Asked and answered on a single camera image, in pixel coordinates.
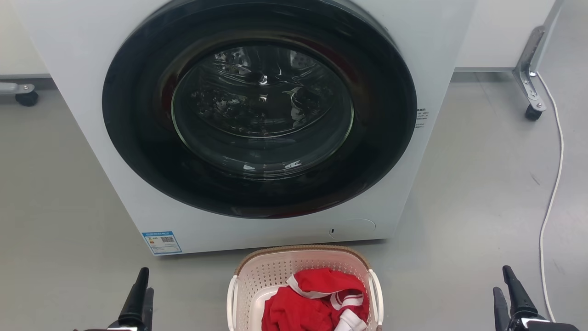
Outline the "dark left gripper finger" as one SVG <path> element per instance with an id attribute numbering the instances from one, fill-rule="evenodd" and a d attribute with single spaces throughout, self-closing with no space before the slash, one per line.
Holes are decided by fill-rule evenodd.
<path id="1" fill-rule="evenodd" d="M 141 313 L 141 320 L 143 326 L 140 328 L 141 331 L 152 331 L 153 330 L 153 300 L 155 291 L 151 287 L 147 287 L 143 295 L 143 306 Z"/>
<path id="2" fill-rule="evenodd" d="M 118 317 L 118 327 L 148 328 L 145 318 L 145 298 L 149 268 L 141 268 Z"/>

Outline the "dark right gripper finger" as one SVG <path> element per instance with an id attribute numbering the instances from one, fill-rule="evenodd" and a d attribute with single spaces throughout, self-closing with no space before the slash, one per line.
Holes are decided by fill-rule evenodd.
<path id="1" fill-rule="evenodd" d="M 538 319 L 538 310 L 513 269 L 510 266 L 502 266 L 502 273 L 510 297 L 508 304 L 502 295 L 502 320 Z"/>
<path id="2" fill-rule="evenodd" d="M 493 300 L 494 329 L 496 331 L 509 331 L 510 316 L 508 303 L 499 287 L 493 288 Z"/>

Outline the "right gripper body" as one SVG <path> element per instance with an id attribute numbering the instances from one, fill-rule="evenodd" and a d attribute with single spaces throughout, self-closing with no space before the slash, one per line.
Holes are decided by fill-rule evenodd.
<path id="1" fill-rule="evenodd" d="M 572 324 L 550 322 L 538 318 L 511 318 L 508 331 L 578 331 Z"/>

